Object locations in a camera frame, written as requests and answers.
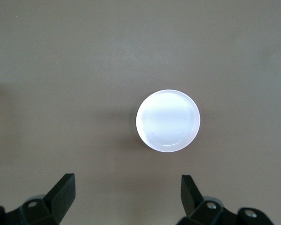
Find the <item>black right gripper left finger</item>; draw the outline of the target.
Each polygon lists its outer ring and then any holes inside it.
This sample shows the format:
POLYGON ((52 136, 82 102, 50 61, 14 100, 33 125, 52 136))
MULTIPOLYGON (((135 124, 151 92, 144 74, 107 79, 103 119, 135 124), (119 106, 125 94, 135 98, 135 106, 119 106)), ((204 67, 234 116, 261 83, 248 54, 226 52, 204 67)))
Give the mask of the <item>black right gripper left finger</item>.
POLYGON ((75 175, 66 173, 44 196, 33 197, 6 212, 0 206, 0 225, 59 225, 75 200, 75 175))

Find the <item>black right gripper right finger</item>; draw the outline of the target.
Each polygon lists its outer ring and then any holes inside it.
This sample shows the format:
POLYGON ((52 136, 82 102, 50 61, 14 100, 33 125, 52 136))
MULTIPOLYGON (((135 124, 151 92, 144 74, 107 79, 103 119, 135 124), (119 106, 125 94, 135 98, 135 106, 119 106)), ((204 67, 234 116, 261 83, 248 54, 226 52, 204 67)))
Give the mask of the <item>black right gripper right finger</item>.
POLYGON ((271 219, 255 208, 232 213, 221 201, 203 197, 190 175, 181 176, 181 201, 185 210, 179 225, 272 225, 271 219))

